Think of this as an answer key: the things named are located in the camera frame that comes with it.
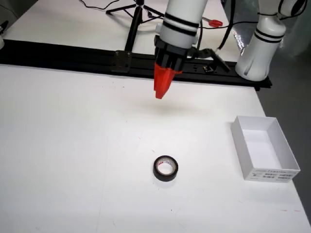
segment table surface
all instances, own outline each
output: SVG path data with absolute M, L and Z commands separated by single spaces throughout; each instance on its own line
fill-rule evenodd
M 6 38 L 119 50 L 121 15 L 40 0 Z M 227 23 L 217 0 L 205 16 Z M 151 24 L 140 30 L 134 52 L 152 53 Z M 210 31 L 215 48 L 223 30 Z M 253 88 L 173 82 L 157 100 L 152 80 L 0 66 L 0 109 L 1 232 L 311 231 L 293 182 L 243 180 L 230 124 L 265 116 Z M 153 176 L 161 155 L 179 163 L 172 182 Z

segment open box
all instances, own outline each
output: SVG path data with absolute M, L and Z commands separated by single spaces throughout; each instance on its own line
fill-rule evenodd
M 300 171 L 276 118 L 237 116 L 231 131 L 245 180 L 285 183 Z

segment floor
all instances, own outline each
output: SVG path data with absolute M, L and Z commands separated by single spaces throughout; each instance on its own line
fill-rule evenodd
M 230 1 L 225 6 L 227 15 L 229 7 Z M 258 0 L 237 1 L 235 21 L 256 21 L 257 7 Z M 310 8 L 308 5 L 305 13 L 309 14 Z M 295 34 L 299 28 L 298 20 L 300 19 L 293 18 L 284 21 L 287 26 L 286 36 L 270 66 L 269 77 L 273 87 L 262 89 L 258 92 L 258 97 L 266 115 L 278 119 L 301 168 L 301 172 L 294 179 L 294 184 L 310 221 L 311 47 L 297 48 L 298 41 L 308 39 L 308 35 L 301 30 L 298 35 Z M 310 28 L 309 20 L 305 21 L 306 27 Z M 248 44 L 255 28 L 256 24 L 240 24 L 234 27 L 240 47 Z

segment black mount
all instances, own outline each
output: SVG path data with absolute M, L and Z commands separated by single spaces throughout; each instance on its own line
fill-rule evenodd
M 155 56 L 5 39 L 0 64 L 153 79 Z M 226 62 L 229 72 L 213 64 L 210 60 L 186 61 L 183 73 L 177 74 L 174 81 L 250 86 L 257 91 L 272 86 L 269 78 L 260 82 L 241 78 L 234 62 Z
M 127 11 L 128 9 L 131 9 L 131 8 L 135 8 L 134 16 L 131 15 Z M 142 21 L 143 9 L 147 10 L 148 17 L 150 18 L 146 21 Z M 142 23 L 149 22 L 149 21 L 154 20 L 156 18 L 164 17 L 164 14 L 162 14 L 161 12 L 159 12 L 159 11 L 149 7 L 149 6 L 146 6 L 144 0 L 136 0 L 136 4 L 108 10 L 108 11 L 106 11 L 106 14 L 111 15 L 113 12 L 117 12 L 117 11 L 125 11 L 130 17 L 132 17 L 132 24 L 131 24 L 130 31 L 128 33 L 128 37 L 127 37 L 127 41 L 126 41 L 126 45 L 125 45 L 125 49 L 124 49 L 125 51 L 129 51 L 129 52 L 131 52 L 133 50 L 133 45 L 135 42 L 135 37 L 137 34 L 138 26 Z M 156 16 L 156 17 L 153 16 L 151 14 L 151 12 L 158 15 L 158 16 Z

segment tape roll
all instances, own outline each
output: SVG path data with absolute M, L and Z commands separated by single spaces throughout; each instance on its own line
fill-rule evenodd
M 159 166 L 164 163 L 169 164 L 172 167 L 172 171 L 168 174 L 164 174 L 159 170 Z M 164 182 L 172 181 L 176 177 L 177 172 L 178 172 L 177 161 L 168 155 L 160 156 L 154 162 L 154 175 L 160 181 Z

